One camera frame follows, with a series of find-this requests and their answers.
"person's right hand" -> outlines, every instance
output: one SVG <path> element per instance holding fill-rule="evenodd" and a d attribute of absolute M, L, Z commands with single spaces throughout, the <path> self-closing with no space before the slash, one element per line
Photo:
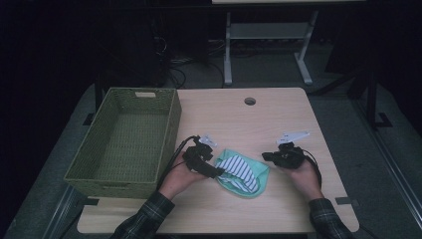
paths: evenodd
<path fill-rule="evenodd" d="M 296 169 L 282 167 L 278 167 L 278 169 L 289 176 L 295 188 L 305 197 L 307 202 L 323 198 L 317 181 L 317 174 L 311 163 L 307 160 L 304 160 L 302 165 Z"/>
<path fill-rule="evenodd" d="M 182 157 L 183 153 L 184 151 L 181 151 L 177 156 L 173 168 L 165 176 L 161 187 L 158 189 L 169 200 L 172 200 L 174 196 L 184 191 L 192 183 L 208 178 L 199 172 L 190 171 Z"/>

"green wicker basket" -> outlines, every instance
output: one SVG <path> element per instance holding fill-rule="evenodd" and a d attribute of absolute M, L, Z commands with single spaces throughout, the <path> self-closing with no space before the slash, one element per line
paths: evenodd
<path fill-rule="evenodd" d="M 110 88 L 65 180 L 87 196 L 147 198 L 176 143 L 173 89 Z"/>

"white and blue striped fabric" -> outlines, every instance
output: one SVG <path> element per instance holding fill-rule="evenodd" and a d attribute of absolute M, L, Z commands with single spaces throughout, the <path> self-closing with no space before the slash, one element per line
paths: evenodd
<path fill-rule="evenodd" d="M 240 155 L 234 155 L 220 161 L 216 166 L 226 170 L 218 177 L 220 180 L 230 182 L 244 192 L 254 193 L 258 190 L 257 179 L 251 167 Z"/>

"wooden table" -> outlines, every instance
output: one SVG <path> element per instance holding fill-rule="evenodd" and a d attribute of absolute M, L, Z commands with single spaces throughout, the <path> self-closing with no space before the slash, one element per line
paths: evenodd
<path fill-rule="evenodd" d="M 335 203 L 336 198 L 347 194 L 302 89 L 179 90 L 178 94 L 183 113 L 176 146 L 190 135 L 209 133 L 218 143 L 213 151 L 215 156 L 230 148 L 264 161 L 261 153 L 276 151 L 276 139 L 283 132 L 309 131 L 311 134 L 295 145 L 313 154 L 322 174 L 323 194 L 343 223 L 351 231 L 358 229 L 351 205 Z M 248 106 L 245 98 L 254 98 L 256 103 Z M 283 173 L 273 164 L 267 164 L 271 167 L 267 187 L 257 198 L 241 198 L 214 179 L 198 182 L 176 196 L 173 200 L 176 207 L 158 233 L 314 232 L 309 222 L 309 207 L 302 196 Z M 85 206 L 78 230 L 111 233 L 136 213 L 143 201 L 100 198 L 97 206 Z"/>

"checkered shirt sleeve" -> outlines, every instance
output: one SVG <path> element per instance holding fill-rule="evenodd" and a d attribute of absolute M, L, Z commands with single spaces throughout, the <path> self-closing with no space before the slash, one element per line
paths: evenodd
<path fill-rule="evenodd" d="M 110 238 L 153 238 L 174 204 L 159 192 L 154 192 L 140 207 L 139 211 L 123 221 Z"/>
<path fill-rule="evenodd" d="M 354 238 L 344 226 L 334 210 L 331 202 L 326 198 L 310 201 L 310 220 L 318 238 L 350 239 Z"/>

